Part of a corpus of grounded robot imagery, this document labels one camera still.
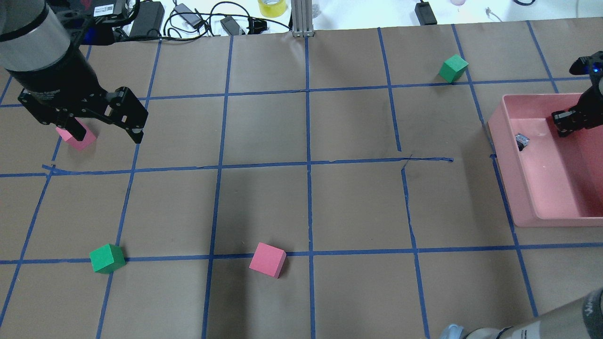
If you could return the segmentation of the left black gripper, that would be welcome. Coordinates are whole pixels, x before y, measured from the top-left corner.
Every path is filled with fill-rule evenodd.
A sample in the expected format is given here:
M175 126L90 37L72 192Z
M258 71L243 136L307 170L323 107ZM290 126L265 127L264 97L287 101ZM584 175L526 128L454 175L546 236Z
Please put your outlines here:
M104 90L93 71L19 72L23 90L18 101L43 125L65 129L78 142L86 127L77 118L93 118L130 133L139 145L148 111L127 87Z

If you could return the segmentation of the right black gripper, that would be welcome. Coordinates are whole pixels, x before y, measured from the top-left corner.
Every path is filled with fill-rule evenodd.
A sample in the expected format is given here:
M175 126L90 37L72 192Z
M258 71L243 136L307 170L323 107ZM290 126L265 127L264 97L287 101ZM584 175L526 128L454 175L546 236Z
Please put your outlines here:
M577 103L566 110L551 113L559 137L568 137L570 132L592 129L603 124L603 52L581 56L571 64L571 75L588 75L591 86L579 97Z

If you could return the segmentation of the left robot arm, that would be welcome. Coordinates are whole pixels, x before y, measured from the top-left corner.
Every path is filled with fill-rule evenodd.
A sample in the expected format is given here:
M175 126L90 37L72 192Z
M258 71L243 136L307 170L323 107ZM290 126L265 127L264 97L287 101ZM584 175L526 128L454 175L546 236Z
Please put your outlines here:
M148 111L128 87L105 90L80 51L89 28L114 24L113 4L96 12L84 12L81 27L67 29L45 0L3 0L1 66L22 85L18 101L40 124L81 142L88 131L80 119L97 119L140 144Z

